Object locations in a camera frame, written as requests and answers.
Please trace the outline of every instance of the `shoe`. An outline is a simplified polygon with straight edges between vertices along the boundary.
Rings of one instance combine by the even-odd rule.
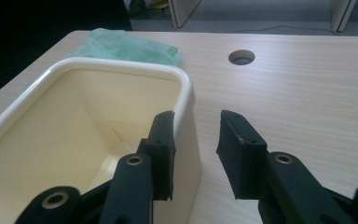
[[[131,0],[130,8],[127,10],[130,18],[141,15],[147,11],[145,0]]]
[[[157,8],[165,8],[168,7],[170,4],[168,0],[151,0],[149,3],[150,9],[157,9]]]

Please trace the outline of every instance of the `gray floor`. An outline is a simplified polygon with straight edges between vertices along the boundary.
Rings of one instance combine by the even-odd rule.
[[[131,24],[134,31],[358,36],[358,0],[339,33],[331,31],[329,0],[201,0],[181,28],[173,28],[168,8],[149,10]]]

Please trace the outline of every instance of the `light wood tabletop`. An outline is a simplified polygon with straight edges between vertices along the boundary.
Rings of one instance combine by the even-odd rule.
[[[69,34],[0,90],[0,114],[36,77],[85,40]],[[244,115],[268,151],[297,156],[320,183],[358,188],[358,37],[128,32],[176,46],[192,79],[202,175],[189,223],[261,223],[257,201],[235,200],[215,153],[220,112]],[[228,60],[245,49],[246,65]]]

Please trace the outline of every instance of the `white bin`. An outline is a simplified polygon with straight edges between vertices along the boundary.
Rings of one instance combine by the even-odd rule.
[[[89,58],[51,66],[0,116],[0,223],[13,223],[40,192],[81,193],[113,177],[153,118],[173,110],[173,200],[154,223],[187,223],[200,179],[194,92],[176,67]]]

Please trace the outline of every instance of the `cream plastic container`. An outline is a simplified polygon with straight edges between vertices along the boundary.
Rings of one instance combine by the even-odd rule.
[[[173,200],[154,223],[187,223],[200,180],[195,96],[176,67],[90,58],[51,66],[0,116],[0,223],[13,223],[40,192],[85,193],[111,179],[154,117],[173,110]]]

